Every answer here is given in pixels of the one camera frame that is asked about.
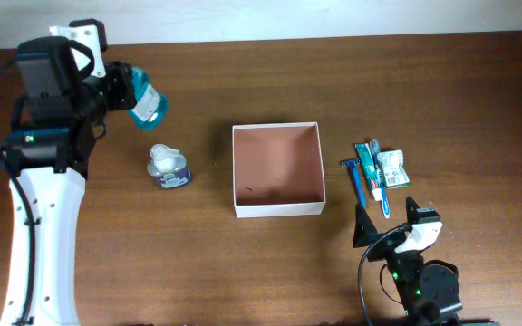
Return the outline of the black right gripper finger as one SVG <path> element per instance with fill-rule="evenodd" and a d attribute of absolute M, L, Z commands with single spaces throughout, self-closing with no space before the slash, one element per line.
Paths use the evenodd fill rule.
<path fill-rule="evenodd" d="M 362 204 L 355 206 L 353 248 L 367 247 L 378 239 L 378 231 Z"/>
<path fill-rule="evenodd" d="M 419 205 L 412 197 L 406 198 L 406 213 L 407 213 L 407 221 L 409 224 L 414 225 L 419 223 Z"/>

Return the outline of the teal mouthwash bottle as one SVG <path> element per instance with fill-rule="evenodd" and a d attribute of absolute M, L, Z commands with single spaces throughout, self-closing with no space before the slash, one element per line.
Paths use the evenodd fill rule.
<path fill-rule="evenodd" d="M 153 87 L 148 74 L 139 67 L 132 68 L 132 84 L 137 104 L 127 113 L 140 129 L 152 131 L 164 119 L 169 102 Z"/>

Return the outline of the blue disposable razor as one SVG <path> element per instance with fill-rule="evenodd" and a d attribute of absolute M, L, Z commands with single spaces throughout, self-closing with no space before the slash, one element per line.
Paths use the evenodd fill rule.
<path fill-rule="evenodd" d="M 366 196 L 362 187 L 362 182 L 360 180 L 360 175 L 357 170 L 357 166 L 360 164 L 360 160 L 358 158 L 346 159 L 341 162 L 341 166 L 344 168 L 348 168 L 350 171 L 350 175 L 352 177 L 353 186 L 356 191 L 356 196 L 358 198 L 359 203 L 363 206 L 367 206 Z"/>

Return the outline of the purple pump soap bottle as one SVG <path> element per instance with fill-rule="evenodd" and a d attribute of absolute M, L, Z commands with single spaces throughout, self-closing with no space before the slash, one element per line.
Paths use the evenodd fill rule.
<path fill-rule="evenodd" d="M 157 186 L 163 189 L 184 187 L 193 179 L 183 154 L 164 144 L 155 144 L 150 149 L 147 170 Z"/>

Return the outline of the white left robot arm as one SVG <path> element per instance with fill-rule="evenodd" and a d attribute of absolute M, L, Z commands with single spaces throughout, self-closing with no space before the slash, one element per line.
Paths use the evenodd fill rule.
<path fill-rule="evenodd" d="M 111 111 L 135 106 L 132 68 L 102 60 L 108 45 L 63 36 L 22 43 L 26 89 L 0 160 L 10 177 L 13 237 L 3 325 L 77 325 L 75 242 L 89 159 Z"/>

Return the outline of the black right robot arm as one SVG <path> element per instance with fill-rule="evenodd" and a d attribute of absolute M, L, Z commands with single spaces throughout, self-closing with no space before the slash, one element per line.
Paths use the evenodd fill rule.
<path fill-rule="evenodd" d="M 412 197 L 405 202 L 407 222 L 382 234 L 365 208 L 358 204 L 353 247 L 365 249 L 357 269 L 358 293 L 366 322 L 363 269 L 366 262 L 384 261 L 406 314 L 405 325 L 460 325 L 459 269 L 441 260 L 426 261 L 422 253 L 433 246 L 442 228 L 433 208 L 420 207 Z"/>

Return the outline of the white green soap packet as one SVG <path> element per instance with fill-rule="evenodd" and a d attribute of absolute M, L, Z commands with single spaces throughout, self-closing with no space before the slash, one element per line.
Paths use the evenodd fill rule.
<path fill-rule="evenodd" d="M 403 188 L 411 184 L 404 168 L 404 156 L 400 149 L 383 151 L 376 155 L 387 188 Z"/>

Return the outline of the blue white toothbrush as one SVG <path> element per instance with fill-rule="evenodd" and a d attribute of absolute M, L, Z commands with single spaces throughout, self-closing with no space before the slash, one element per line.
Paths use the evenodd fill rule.
<path fill-rule="evenodd" d="M 391 216 L 391 210 L 390 205 L 388 201 L 388 197 L 386 194 L 386 188 L 383 182 L 383 173 L 382 169 L 380 167 L 379 160 L 377 159 L 377 155 L 381 152 L 380 144 L 377 139 L 372 139 L 370 141 L 370 150 L 372 153 L 372 161 L 374 163 L 375 169 L 376 169 L 376 177 L 378 179 L 378 188 L 381 192 L 381 207 L 382 207 L 382 213 L 386 219 L 389 219 Z"/>

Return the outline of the green toothpaste tube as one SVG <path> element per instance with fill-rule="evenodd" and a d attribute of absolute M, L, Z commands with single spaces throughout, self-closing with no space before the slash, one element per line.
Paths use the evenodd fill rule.
<path fill-rule="evenodd" d="M 367 143 L 356 143 L 354 145 L 356 153 L 362 164 L 362 170 L 366 178 L 368 187 L 375 201 L 382 200 L 382 191 L 380 190 L 376 168 L 373 163 L 372 153 Z"/>

